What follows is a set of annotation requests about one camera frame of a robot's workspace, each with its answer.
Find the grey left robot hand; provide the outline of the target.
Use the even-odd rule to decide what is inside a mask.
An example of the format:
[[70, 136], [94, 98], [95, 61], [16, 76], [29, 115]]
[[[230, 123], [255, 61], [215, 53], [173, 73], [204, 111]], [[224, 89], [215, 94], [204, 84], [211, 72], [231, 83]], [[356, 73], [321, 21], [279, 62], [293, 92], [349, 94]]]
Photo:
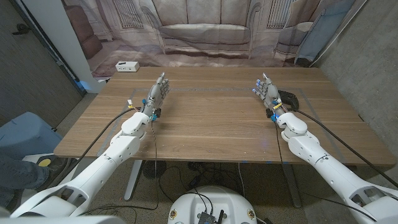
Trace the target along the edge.
[[143, 101], [141, 112], [151, 117], [155, 110], [162, 106], [162, 103], [169, 92], [169, 80], [163, 72], [148, 92], [147, 98]]

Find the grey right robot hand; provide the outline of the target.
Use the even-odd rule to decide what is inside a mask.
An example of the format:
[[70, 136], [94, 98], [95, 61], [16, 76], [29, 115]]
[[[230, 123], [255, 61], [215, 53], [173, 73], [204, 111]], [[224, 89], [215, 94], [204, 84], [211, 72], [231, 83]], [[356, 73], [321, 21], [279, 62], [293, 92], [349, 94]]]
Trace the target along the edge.
[[267, 73], [263, 73], [262, 78], [257, 79], [256, 86], [252, 91], [262, 100], [266, 109], [272, 114], [280, 116], [286, 113], [278, 89], [267, 76]]

